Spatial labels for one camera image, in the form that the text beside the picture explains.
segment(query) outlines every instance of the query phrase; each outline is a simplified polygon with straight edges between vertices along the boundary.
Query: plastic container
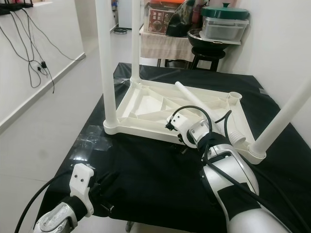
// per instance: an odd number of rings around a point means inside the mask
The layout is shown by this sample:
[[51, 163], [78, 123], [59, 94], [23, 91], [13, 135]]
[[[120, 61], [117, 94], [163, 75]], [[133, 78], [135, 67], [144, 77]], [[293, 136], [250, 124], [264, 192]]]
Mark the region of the plastic container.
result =
[[242, 35], [248, 24], [249, 21], [247, 19], [235, 20], [203, 17], [203, 28], [200, 36], [206, 41], [241, 44]]

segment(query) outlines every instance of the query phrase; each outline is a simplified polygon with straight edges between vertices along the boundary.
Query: green lid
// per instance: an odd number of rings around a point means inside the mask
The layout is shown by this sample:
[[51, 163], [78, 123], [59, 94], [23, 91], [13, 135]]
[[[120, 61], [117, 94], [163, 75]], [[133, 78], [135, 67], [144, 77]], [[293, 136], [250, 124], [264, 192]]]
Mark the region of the green lid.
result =
[[223, 19], [240, 19], [244, 20], [248, 17], [248, 11], [241, 8], [228, 7], [229, 3], [223, 3], [224, 7], [210, 7], [202, 8], [201, 15], [210, 18], [223, 18]]

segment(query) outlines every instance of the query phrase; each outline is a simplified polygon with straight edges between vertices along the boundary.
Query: white wall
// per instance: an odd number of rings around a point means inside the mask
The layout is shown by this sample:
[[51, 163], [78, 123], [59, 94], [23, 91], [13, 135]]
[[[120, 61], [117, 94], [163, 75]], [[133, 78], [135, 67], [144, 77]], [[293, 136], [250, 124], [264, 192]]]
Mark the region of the white wall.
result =
[[[282, 107], [311, 70], [310, 0], [240, 0], [250, 11], [242, 45], [228, 48], [220, 72], [254, 75]], [[311, 101], [292, 121], [311, 146]]]
[[[86, 54], [98, 46], [95, 0], [75, 0], [83, 47]], [[110, 28], [116, 26], [112, 9], [107, 16]]]
[[[74, 0], [53, 0], [52, 3], [37, 3], [36, 7], [27, 9], [27, 12], [37, 26], [64, 54], [72, 59], [76, 59], [83, 54]], [[17, 14], [26, 25], [27, 17], [25, 13], [18, 11]], [[0, 25], [18, 53], [26, 57], [25, 49], [22, 46], [11, 15], [0, 16]], [[30, 51], [29, 39], [21, 26], [20, 31]], [[33, 31], [38, 50], [46, 61], [52, 76], [55, 77], [73, 61], [61, 55], [37, 29], [34, 28]], [[36, 85], [38, 77], [33, 72], [32, 78], [34, 85]], [[38, 88], [31, 88], [28, 63], [17, 57], [7, 39], [0, 32], [0, 126], [10, 114], [23, 106], [41, 88], [51, 82], [50, 79], [43, 75], [41, 75], [41, 80], [41, 85]], [[51, 90], [50, 93], [51, 98], [55, 98], [57, 84], [55, 95], [52, 95]]]

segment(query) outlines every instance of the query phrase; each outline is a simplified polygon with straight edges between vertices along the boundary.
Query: tiled floor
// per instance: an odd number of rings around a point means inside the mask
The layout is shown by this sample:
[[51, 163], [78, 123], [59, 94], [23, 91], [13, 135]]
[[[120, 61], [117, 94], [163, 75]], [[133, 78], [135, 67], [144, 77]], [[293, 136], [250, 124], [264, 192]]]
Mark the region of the tiled floor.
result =
[[[131, 31], [111, 34], [112, 67], [131, 62]], [[155, 66], [155, 59], [141, 59]], [[35, 192], [51, 179], [102, 94], [99, 52], [95, 49], [0, 135], [0, 233], [12, 233]], [[26, 216], [21, 233], [31, 231], [41, 195]], [[122, 233], [126, 222], [92, 216], [75, 233]], [[134, 233], [176, 230], [135, 224]]]

